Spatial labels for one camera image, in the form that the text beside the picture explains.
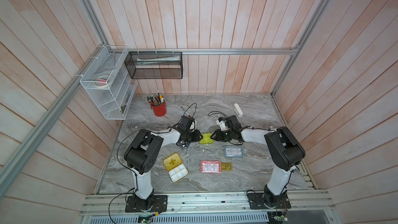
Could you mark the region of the green lid white pillbox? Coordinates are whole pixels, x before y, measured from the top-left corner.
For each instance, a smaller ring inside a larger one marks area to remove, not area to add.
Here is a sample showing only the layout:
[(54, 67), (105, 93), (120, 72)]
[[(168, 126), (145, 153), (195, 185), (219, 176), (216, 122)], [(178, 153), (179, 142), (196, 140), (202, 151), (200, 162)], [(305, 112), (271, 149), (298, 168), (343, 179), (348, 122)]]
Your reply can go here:
[(211, 139), (211, 133), (203, 133), (202, 136), (203, 138), (199, 141), (200, 144), (212, 144), (214, 142), (214, 140)]

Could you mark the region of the blue pillbox clear lid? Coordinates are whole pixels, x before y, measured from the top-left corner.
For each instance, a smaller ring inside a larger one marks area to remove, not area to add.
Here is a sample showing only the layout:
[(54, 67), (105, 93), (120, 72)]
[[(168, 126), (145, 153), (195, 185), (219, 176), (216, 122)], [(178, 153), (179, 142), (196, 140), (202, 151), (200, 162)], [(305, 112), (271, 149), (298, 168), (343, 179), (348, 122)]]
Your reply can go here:
[(224, 155), (226, 157), (243, 157), (244, 149), (241, 146), (224, 146)]

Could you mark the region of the pink pillbox clear lid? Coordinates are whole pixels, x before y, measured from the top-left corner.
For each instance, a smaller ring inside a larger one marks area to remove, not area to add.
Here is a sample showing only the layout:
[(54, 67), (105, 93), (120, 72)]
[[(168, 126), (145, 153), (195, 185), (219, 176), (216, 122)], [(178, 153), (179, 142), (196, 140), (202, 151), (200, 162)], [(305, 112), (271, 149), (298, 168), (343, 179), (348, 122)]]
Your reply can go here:
[(220, 161), (202, 160), (200, 167), (202, 173), (221, 173)]

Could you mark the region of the small yellow transparent pillbox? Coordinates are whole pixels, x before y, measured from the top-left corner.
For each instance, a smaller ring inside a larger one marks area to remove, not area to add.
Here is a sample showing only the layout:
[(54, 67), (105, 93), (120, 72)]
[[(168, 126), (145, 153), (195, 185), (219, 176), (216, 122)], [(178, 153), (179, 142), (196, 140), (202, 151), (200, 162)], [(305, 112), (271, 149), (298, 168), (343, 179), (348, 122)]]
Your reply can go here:
[(222, 171), (232, 171), (232, 164), (229, 162), (222, 162), (221, 163), (221, 170)]

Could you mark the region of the yellow lid white pillbox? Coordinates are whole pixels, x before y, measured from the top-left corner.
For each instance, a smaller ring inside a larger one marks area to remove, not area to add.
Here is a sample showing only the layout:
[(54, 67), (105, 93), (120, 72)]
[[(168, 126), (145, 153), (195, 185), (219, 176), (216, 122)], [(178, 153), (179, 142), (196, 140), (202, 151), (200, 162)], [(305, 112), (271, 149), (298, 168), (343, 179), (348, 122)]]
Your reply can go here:
[(188, 170), (182, 163), (182, 159), (178, 153), (165, 158), (163, 165), (168, 171), (171, 181), (174, 183), (188, 175)]

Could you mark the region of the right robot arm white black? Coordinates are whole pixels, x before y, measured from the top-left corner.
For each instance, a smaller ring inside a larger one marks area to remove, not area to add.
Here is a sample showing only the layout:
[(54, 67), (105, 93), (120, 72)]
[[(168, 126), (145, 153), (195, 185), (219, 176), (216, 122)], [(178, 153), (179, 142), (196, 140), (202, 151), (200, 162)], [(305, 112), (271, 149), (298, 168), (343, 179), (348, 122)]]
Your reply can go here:
[(249, 194), (248, 198), (259, 208), (275, 209), (282, 203), (290, 207), (287, 198), (287, 185), (298, 164), (305, 158), (306, 153), (300, 142), (295, 138), (289, 128), (282, 126), (276, 129), (262, 129), (242, 126), (235, 115), (220, 117), (216, 121), (219, 129), (211, 139), (219, 142), (237, 140), (239, 142), (252, 142), (265, 144), (268, 147), (274, 168), (271, 179), (264, 187), (264, 194), (259, 196)]

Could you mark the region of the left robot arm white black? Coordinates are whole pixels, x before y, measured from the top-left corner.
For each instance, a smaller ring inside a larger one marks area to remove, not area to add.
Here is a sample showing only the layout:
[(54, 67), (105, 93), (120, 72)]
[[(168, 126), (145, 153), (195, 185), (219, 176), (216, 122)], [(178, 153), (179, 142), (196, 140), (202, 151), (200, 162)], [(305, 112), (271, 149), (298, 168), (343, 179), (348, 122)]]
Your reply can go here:
[(143, 201), (153, 197), (150, 171), (163, 146), (175, 144), (186, 149), (202, 139), (202, 134), (196, 129), (196, 121), (190, 115), (182, 116), (166, 130), (140, 129), (123, 155), (126, 167), (135, 175), (135, 196)]

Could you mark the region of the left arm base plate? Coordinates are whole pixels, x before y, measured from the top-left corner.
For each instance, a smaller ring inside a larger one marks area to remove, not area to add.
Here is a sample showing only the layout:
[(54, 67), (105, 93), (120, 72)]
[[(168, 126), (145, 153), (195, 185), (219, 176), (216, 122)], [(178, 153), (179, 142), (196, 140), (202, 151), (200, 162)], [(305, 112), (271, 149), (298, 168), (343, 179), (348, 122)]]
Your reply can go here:
[(127, 198), (125, 207), (126, 213), (162, 213), (167, 211), (168, 196), (167, 195), (151, 195), (148, 199), (143, 200), (136, 195)]

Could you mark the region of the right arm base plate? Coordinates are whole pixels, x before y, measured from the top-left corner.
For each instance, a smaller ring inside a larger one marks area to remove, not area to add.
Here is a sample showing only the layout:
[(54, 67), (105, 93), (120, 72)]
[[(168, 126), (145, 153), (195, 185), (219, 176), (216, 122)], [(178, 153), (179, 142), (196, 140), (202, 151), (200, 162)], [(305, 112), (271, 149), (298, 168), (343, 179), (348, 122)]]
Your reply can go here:
[(279, 196), (274, 196), (270, 192), (255, 193), (248, 192), (246, 194), (251, 209), (290, 209), (291, 203), (287, 192), (283, 192)]

